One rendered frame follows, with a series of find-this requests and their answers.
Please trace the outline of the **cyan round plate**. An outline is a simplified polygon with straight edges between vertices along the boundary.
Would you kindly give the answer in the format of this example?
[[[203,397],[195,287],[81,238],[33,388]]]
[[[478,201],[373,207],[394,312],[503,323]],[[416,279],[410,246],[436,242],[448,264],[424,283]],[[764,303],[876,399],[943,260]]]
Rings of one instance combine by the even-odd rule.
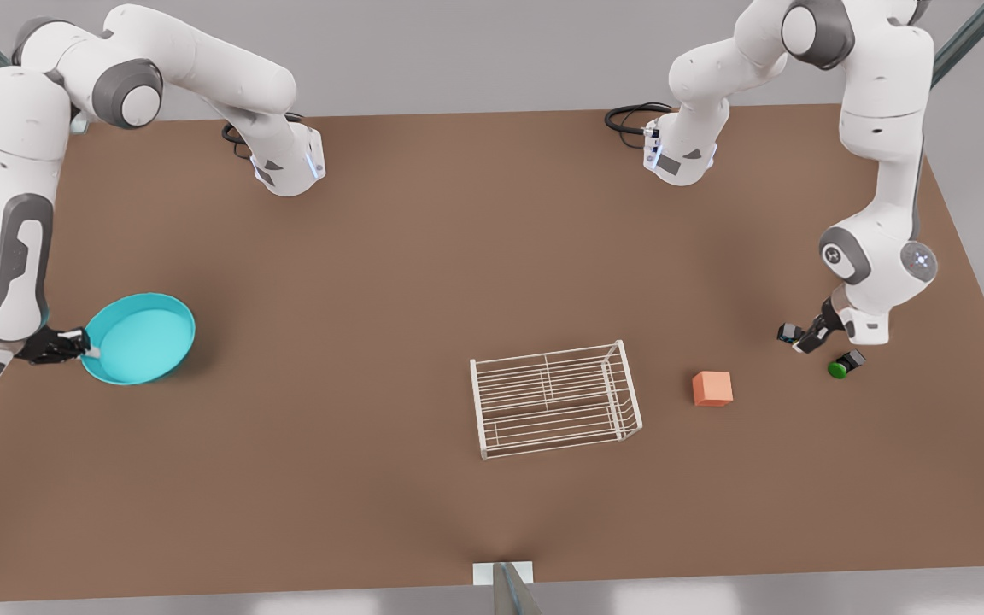
[[[196,321],[175,296],[139,293],[108,304],[85,327],[101,358],[81,363],[97,380],[138,385],[167,377],[194,345]]]

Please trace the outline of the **orange cube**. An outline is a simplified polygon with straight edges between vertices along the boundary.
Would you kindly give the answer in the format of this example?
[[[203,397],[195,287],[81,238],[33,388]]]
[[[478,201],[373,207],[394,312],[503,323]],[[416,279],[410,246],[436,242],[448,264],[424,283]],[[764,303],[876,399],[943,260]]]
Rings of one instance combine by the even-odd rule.
[[[734,400],[733,381],[726,371],[702,371],[692,378],[694,404],[698,407],[723,407]]]

